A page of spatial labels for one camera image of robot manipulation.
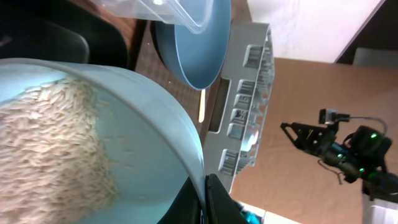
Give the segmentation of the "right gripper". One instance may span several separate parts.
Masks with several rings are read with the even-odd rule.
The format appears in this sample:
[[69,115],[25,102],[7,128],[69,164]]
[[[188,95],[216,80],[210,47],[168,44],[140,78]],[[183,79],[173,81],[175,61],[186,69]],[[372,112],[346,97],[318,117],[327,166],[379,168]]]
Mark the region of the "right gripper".
[[280,128],[297,149],[317,156],[324,161],[337,160],[338,152],[332,148],[336,140],[335,125],[320,127],[282,123]]

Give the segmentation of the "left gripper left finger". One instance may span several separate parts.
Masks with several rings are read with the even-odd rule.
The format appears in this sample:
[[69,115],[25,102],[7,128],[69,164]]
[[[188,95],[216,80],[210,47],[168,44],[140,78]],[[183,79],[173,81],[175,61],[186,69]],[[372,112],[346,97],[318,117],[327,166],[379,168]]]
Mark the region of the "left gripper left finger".
[[158,224],[201,224],[201,222],[200,201],[192,181],[188,177]]

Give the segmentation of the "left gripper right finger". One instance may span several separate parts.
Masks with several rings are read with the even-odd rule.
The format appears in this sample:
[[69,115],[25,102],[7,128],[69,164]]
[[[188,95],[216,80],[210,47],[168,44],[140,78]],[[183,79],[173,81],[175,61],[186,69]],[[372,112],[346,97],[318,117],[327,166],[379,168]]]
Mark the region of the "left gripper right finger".
[[216,174],[206,176],[205,193],[209,224],[248,224]]

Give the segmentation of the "light blue rice bowl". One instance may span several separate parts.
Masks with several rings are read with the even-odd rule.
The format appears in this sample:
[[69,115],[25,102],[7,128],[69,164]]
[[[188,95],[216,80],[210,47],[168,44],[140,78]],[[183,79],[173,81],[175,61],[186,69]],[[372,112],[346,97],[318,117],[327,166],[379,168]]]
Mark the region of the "light blue rice bowl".
[[90,84],[96,131],[119,192],[112,206],[73,223],[158,223],[189,177],[206,210],[203,153],[180,103],[151,79],[118,67],[1,60],[1,104],[35,86],[66,78]]

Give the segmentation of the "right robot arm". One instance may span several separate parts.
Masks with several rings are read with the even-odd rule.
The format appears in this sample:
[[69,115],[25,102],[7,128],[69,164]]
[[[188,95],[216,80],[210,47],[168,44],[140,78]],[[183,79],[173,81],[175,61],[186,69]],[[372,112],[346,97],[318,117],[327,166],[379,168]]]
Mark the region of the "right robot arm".
[[280,127],[297,149],[317,157],[318,164],[336,174],[340,184],[362,182],[363,223],[397,223],[397,175],[388,171],[385,160],[390,138],[360,126],[338,143],[338,123],[325,127],[282,123]]

